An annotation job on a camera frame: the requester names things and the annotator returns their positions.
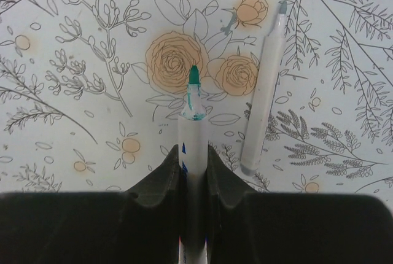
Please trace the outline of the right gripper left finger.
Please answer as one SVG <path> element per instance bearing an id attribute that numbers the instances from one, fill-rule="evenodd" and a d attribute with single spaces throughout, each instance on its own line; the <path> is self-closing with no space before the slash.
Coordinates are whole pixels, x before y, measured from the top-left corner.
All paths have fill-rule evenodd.
<path id="1" fill-rule="evenodd" d="M 174 146 L 128 190 L 4 193 L 2 263 L 177 263 L 181 171 Z"/>

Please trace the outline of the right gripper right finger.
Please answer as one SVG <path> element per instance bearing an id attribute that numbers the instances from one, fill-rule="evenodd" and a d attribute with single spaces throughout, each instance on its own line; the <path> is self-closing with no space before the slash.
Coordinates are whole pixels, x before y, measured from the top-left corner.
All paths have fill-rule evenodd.
<path id="1" fill-rule="evenodd" d="M 207 187 L 209 263 L 392 262 L 392 215 L 373 196 L 260 193 L 212 147 Z"/>

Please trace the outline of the teal capped white pen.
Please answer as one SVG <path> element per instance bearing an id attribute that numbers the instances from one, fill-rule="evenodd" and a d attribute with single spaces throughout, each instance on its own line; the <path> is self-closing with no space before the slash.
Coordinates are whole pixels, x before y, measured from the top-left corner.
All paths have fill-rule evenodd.
<path id="1" fill-rule="evenodd" d="M 207 111 L 202 105 L 199 70 L 193 65 L 187 83 L 187 100 L 177 119 L 179 166 L 183 198 L 181 263 L 205 263 L 206 219 L 204 191 L 208 165 Z"/>

